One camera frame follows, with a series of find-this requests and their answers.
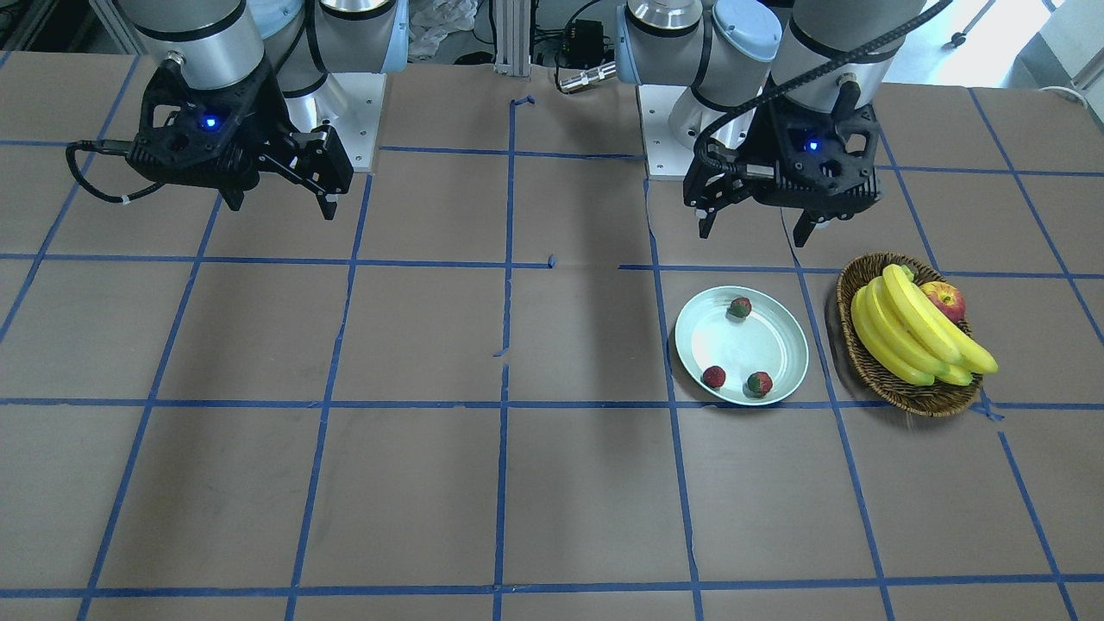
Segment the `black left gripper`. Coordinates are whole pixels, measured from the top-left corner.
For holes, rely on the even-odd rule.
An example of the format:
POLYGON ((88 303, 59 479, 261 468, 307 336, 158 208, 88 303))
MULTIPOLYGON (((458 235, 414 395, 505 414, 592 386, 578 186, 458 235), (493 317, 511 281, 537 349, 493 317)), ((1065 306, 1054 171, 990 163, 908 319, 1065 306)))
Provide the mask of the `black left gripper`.
POLYGON ((803 210, 792 229, 795 248, 817 228, 875 204, 883 196, 875 173, 881 126, 862 95, 858 82, 840 82, 828 110, 778 96, 754 110, 737 147, 723 145, 715 129, 698 131, 683 201, 697 210, 700 239, 709 239, 718 212, 745 199, 803 210))

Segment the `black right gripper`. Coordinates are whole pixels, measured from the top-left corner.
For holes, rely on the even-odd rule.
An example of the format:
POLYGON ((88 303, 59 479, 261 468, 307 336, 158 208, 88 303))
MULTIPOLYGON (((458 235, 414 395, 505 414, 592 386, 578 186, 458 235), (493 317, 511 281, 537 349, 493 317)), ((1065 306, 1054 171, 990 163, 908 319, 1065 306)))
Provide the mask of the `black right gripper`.
POLYGON ((128 165, 161 185, 217 189, 231 211, 241 211, 261 173, 279 173, 317 198, 323 220, 335 220, 354 177, 335 127, 293 125, 268 60, 214 90, 189 86, 183 64, 162 60, 144 91, 128 165))

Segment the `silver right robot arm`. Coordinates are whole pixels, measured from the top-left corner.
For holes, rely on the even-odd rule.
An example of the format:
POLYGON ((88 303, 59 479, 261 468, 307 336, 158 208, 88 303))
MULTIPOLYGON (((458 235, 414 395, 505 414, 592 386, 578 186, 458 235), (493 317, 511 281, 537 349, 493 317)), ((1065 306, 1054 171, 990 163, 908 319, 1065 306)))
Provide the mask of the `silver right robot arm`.
POLYGON ((123 1, 158 67, 126 152, 155 185, 238 210, 261 173, 323 219, 370 169, 386 75, 408 59, 406 1, 123 1))

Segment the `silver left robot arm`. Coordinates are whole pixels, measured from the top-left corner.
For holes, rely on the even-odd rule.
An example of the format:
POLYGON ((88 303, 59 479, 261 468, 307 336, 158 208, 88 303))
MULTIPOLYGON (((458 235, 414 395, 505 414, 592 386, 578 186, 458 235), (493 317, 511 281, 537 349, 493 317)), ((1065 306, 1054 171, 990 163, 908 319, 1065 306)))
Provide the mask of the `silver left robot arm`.
POLYGON ((752 199, 800 210, 792 241, 849 220, 883 196, 873 98, 922 1, 628 1, 618 77, 680 88, 668 129, 687 150, 682 196, 709 236, 718 213, 752 199))

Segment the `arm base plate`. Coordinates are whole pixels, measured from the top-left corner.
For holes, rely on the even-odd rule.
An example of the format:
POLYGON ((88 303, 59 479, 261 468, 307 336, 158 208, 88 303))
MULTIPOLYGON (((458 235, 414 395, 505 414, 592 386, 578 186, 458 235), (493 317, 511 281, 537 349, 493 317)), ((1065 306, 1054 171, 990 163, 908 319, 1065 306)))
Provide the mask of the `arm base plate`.
POLYGON ((384 74, 331 73, 310 93, 286 99, 289 117, 301 131, 335 126, 355 173, 371 173, 386 86, 384 74))
POLYGON ((648 177, 683 180, 693 162, 698 134, 716 122, 725 107, 682 85, 643 84, 637 97, 648 177))

